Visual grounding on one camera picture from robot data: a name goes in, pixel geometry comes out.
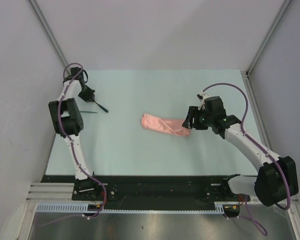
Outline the pink satin napkin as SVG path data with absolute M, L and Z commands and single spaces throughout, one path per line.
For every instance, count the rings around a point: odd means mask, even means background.
M 144 113 L 141 118 L 141 125 L 144 129 L 171 136 L 188 137 L 191 130 L 184 128 L 182 119 L 161 118 Z

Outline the gold spoon teal handle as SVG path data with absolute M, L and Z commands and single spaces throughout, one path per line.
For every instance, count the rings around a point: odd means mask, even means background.
M 96 102 L 94 99 L 92 100 L 93 103 L 95 103 L 100 109 L 102 109 L 105 113 L 108 113 L 109 110 L 106 109 L 104 106 L 102 106 L 101 104 L 99 104 L 98 102 Z

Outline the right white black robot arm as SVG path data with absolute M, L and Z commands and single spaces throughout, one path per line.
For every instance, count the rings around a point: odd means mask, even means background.
M 198 94 L 199 106 L 190 106 L 182 127 L 208 130 L 235 146 L 253 165 L 257 176 L 230 175 L 222 180 L 221 196 L 232 201 L 240 195 L 256 196 L 270 207 L 299 193 L 297 168 L 290 157 L 282 157 L 257 142 L 245 131 L 243 122 L 235 115 L 227 115 L 219 96 Z

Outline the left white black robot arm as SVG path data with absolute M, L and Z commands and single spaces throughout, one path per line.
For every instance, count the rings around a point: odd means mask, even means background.
M 48 108 L 53 128 L 66 142 L 74 164 L 73 194 L 95 200 L 100 196 L 101 188 L 94 181 L 94 172 L 83 155 L 80 132 L 84 129 L 84 121 L 75 99 L 85 89 L 88 75 L 79 63 L 69 64 L 63 72 L 63 89 L 57 100 L 48 103 Z

